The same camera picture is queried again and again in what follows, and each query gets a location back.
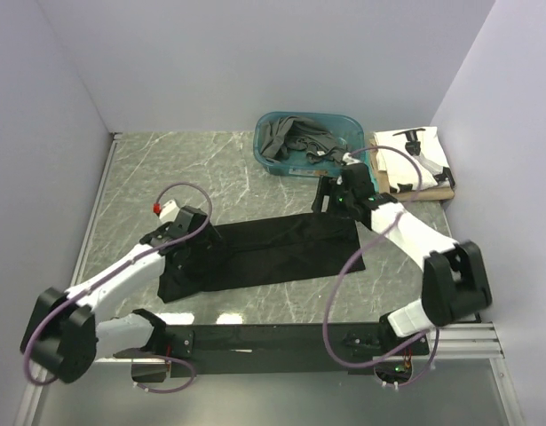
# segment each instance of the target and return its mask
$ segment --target gray marble surface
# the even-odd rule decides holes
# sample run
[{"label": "gray marble surface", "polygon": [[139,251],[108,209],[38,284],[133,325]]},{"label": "gray marble surface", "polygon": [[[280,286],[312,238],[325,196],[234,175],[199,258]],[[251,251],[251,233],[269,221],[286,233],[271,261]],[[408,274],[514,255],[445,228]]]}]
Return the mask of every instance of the gray marble surface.
[{"label": "gray marble surface", "polygon": [[[159,225],[152,205],[170,183],[190,181],[205,188],[214,204],[211,220],[215,225],[308,212],[315,195],[315,178],[268,174],[253,157],[252,132],[126,133],[117,135],[115,143],[81,280],[111,265]],[[204,209],[203,198],[194,189],[177,188],[168,197]],[[439,232],[448,233],[438,202],[418,202],[410,211]],[[362,225],[358,232],[361,244],[374,238]],[[420,294],[421,271],[389,241],[363,258],[367,270],[346,277],[332,321],[378,320]],[[123,301],[115,314],[123,316],[144,307],[166,313],[166,320],[175,323],[321,322],[334,282],[334,277],[286,282],[201,293],[163,304],[156,296],[154,280]]]}]

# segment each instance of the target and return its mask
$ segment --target gray cloth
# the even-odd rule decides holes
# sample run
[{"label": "gray cloth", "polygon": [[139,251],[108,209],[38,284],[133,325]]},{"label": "gray cloth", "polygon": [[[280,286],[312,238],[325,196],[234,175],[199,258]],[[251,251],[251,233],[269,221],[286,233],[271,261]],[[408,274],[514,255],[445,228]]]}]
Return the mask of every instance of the gray cloth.
[{"label": "gray cloth", "polygon": [[289,116],[267,122],[261,154],[271,162],[289,158],[289,150],[304,151],[312,164],[329,160],[343,163],[347,146],[341,146],[328,129],[312,118]]}]

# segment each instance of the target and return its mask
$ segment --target purple cable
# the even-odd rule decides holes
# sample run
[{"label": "purple cable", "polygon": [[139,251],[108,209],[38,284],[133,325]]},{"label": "purple cable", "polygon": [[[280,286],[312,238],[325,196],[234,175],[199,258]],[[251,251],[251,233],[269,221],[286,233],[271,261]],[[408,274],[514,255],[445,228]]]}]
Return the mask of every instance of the purple cable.
[{"label": "purple cable", "polygon": [[174,392],[182,391],[185,388],[187,388],[190,384],[192,384],[195,377],[197,376],[197,373],[195,371],[194,366],[192,364],[190,364],[189,362],[184,361],[183,359],[172,358],[172,357],[164,357],[163,355],[149,355],[149,357],[164,359],[165,361],[175,362],[177,364],[181,364],[182,366],[184,366],[188,370],[190,370],[190,372],[192,374],[190,375],[190,378],[188,379],[188,381],[186,383],[184,383],[181,386],[178,386],[177,388],[174,388],[174,389],[154,389],[154,388],[149,388],[148,386],[145,386],[142,383],[137,383],[137,387],[139,387],[140,389],[142,389],[142,390],[144,390],[146,392],[149,392],[149,393],[174,393]]},{"label": "purple cable", "polygon": [[[400,388],[402,388],[403,386],[408,386],[409,384],[413,384],[414,382],[421,379],[429,372],[429,370],[431,369],[432,361],[434,361],[434,358],[436,357],[436,352],[439,349],[439,339],[440,339],[440,330],[436,328],[434,333],[434,345],[432,346],[431,356],[428,358],[428,360],[426,361],[426,364],[424,364],[423,369],[418,375],[416,375],[410,380],[407,380],[404,383],[398,383],[398,386]],[[390,383],[387,383],[387,386],[394,387],[394,385]]]},{"label": "purple cable", "polygon": [[[406,155],[405,153],[403,153],[399,149],[393,148],[392,146],[366,146],[366,147],[363,147],[363,148],[360,148],[360,149],[358,149],[356,151],[351,152],[350,155],[356,155],[356,154],[362,153],[364,151],[373,151],[373,150],[377,150],[377,149],[386,149],[386,150],[389,150],[389,151],[393,151],[394,153],[400,154],[403,157],[405,157],[408,160],[408,162],[410,162],[411,165],[415,168],[416,175],[418,176],[418,185],[416,186],[415,192],[413,193],[411,198],[408,201],[406,201],[405,204],[404,204],[405,207],[408,206],[411,202],[416,200],[416,198],[418,197],[418,194],[421,192],[421,189],[423,187],[423,175],[421,174],[421,171],[419,170],[419,168],[416,165],[415,161],[409,155]],[[357,262],[357,260],[361,257],[361,255],[363,255],[369,249],[373,248],[379,241],[381,241],[385,237],[385,235],[387,233],[389,233],[391,231],[391,229],[393,229],[395,226],[397,226],[397,224],[400,221],[401,216],[402,216],[402,213],[399,213],[395,217],[395,220],[393,221],[393,223],[390,224],[382,233],[377,235],[376,238],[374,238],[372,241],[370,241],[365,246],[360,247],[357,251],[355,251],[355,253],[353,253],[350,256],[350,258],[347,260],[347,262],[345,262],[344,267],[342,268],[340,273],[337,275],[336,285],[334,286],[334,288],[332,289],[332,292],[328,296],[328,301],[326,302],[326,311],[324,312],[324,319],[322,321],[322,339],[324,340],[324,346],[326,347],[326,351],[328,352],[328,355],[342,367],[346,367],[346,368],[369,368],[369,367],[373,367],[373,366],[377,365],[378,363],[380,363],[382,361],[385,361],[389,357],[395,355],[397,352],[405,349],[411,343],[416,342],[417,340],[423,338],[426,335],[427,330],[421,331],[420,333],[417,333],[416,335],[411,336],[409,339],[407,339],[405,342],[401,343],[396,348],[388,351],[383,356],[381,356],[381,357],[379,357],[377,359],[372,359],[370,361],[358,362],[358,363],[348,362],[348,361],[346,361],[344,359],[339,358],[336,355],[336,353],[334,352],[334,350],[332,349],[331,345],[329,344],[329,339],[328,339],[329,312],[331,311],[332,305],[334,304],[334,300],[336,299],[337,291],[340,289],[340,287],[342,286],[342,283],[344,282],[345,275],[348,273],[348,271],[353,266],[353,264],[355,262]]]},{"label": "purple cable", "polygon": [[[27,380],[30,383],[34,384],[35,386],[45,386],[45,385],[53,383],[53,382],[55,382],[57,380],[57,377],[52,377],[52,378],[48,379],[47,381],[43,381],[43,382],[40,382],[37,379],[35,379],[34,376],[32,376],[32,373],[30,371],[30,355],[32,354],[32,350],[34,349],[34,345],[36,344],[36,341],[40,337],[40,334],[42,334],[42,332],[47,327],[47,325],[50,324],[50,322],[56,316],[58,316],[59,313],[64,311],[69,305],[75,304],[76,302],[83,299],[88,294],[95,291],[97,288],[103,286],[104,284],[109,282],[109,280],[113,279],[119,273],[121,273],[126,268],[128,268],[132,264],[136,263],[138,260],[142,259],[143,257],[151,255],[154,252],[165,249],[165,248],[167,248],[169,246],[173,246],[175,244],[179,244],[181,242],[184,242],[186,240],[189,240],[189,239],[195,237],[210,222],[211,213],[213,211],[213,205],[211,204],[210,196],[208,195],[208,193],[206,193],[203,190],[203,188],[201,188],[200,186],[198,186],[196,184],[191,184],[189,182],[177,182],[175,184],[168,185],[160,192],[158,197],[156,197],[156,202],[159,202],[160,199],[162,198],[162,196],[166,192],[168,192],[168,190],[170,190],[171,188],[173,188],[175,186],[190,186],[190,187],[192,187],[194,189],[197,189],[203,195],[206,202],[208,203],[208,215],[206,216],[206,218],[203,221],[202,225],[200,225],[200,227],[197,228],[195,231],[193,231],[193,232],[191,232],[191,233],[189,233],[189,234],[187,234],[187,235],[185,235],[183,237],[177,238],[177,239],[172,240],[172,241],[168,241],[168,242],[166,242],[164,244],[161,244],[160,246],[152,247],[152,248],[150,248],[148,250],[143,251],[142,253],[137,254],[136,256],[134,256],[132,258],[132,260],[127,260],[126,262],[124,262],[123,264],[121,264],[120,266],[115,268],[113,271],[111,271],[110,273],[105,275],[103,278],[97,280],[97,282],[95,282],[87,290],[84,290],[84,291],[78,293],[77,295],[75,295],[72,298],[66,300],[64,303],[60,304],[57,308],[55,308],[53,311],[51,311],[48,314],[48,316],[45,317],[40,324],[38,324],[38,326],[34,330],[34,333],[32,333],[32,335],[30,336],[30,339],[28,340],[28,344],[26,345],[26,350],[24,351],[24,362],[23,362],[24,375],[26,376]],[[174,362],[178,362],[179,364],[185,365],[186,367],[188,367],[190,369],[190,371],[192,371],[192,377],[190,378],[190,380],[185,385],[180,386],[179,388],[177,388],[178,391],[181,391],[182,389],[184,389],[186,386],[188,386],[194,380],[194,378],[195,378],[195,369],[194,369],[194,366],[192,366],[191,364],[189,364],[186,361],[180,360],[180,361],[174,361]]]}]

